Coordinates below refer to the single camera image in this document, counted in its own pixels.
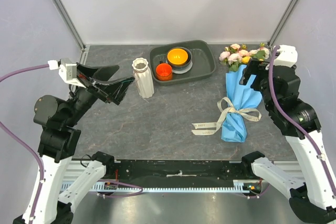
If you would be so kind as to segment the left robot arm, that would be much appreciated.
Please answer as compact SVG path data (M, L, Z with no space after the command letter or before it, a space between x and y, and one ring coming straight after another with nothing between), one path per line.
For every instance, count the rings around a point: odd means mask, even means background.
M77 123L98 100L120 104L134 78L113 80L119 70L117 65L87 67L62 59L51 60L48 66L75 90L67 100L44 95L35 103L34 122L42 127L35 153L37 178L26 211L14 223L71 223L76 207L93 185L102 178L111 178L116 171L114 157L97 152L71 186L61 190L81 134Z

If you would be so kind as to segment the blue wrapping paper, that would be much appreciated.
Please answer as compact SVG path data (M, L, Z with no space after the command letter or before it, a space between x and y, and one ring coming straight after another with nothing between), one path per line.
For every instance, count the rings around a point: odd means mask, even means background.
M262 95L259 91L240 85L239 82L245 68L246 65L242 65L237 72L226 74L227 97L237 111L241 109L256 109L262 101ZM221 139L225 142L243 143L246 138L247 130L243 117L240 114L229 112L222 123Z

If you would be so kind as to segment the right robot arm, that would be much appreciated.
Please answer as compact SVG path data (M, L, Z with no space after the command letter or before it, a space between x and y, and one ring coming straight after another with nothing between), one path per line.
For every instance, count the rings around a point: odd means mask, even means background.
M259 151L242 157L241 174L248 179L265 179L289 201L294 214L307 223L335 221L335 190L323 165L329 165L322 140L321 124L315 110L298 98L300 78L296 66L274 66L251 60L243 71L240 84L262 93L270 118L290 144L304 179L296 179L274 165Z

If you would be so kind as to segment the pink flower bunch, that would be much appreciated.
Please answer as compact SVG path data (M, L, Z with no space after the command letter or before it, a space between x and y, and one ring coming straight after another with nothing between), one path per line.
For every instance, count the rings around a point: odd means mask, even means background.
M228 65L231 72L237 72L239 67L245 65L242 63L242 57L251 56L252 59L265 61L270 56L270 51L261 43L258 49L247 50L246 44L231 44L225 47L224 51L219 55L219 61L222 65Z

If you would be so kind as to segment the yellow flower bunch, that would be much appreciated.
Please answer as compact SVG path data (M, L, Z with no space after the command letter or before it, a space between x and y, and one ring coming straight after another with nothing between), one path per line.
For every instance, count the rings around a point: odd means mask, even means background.
M241 62L243 64L247 65L249 63L250 59L251 59L251 56L244 56L244 57L242 57Z

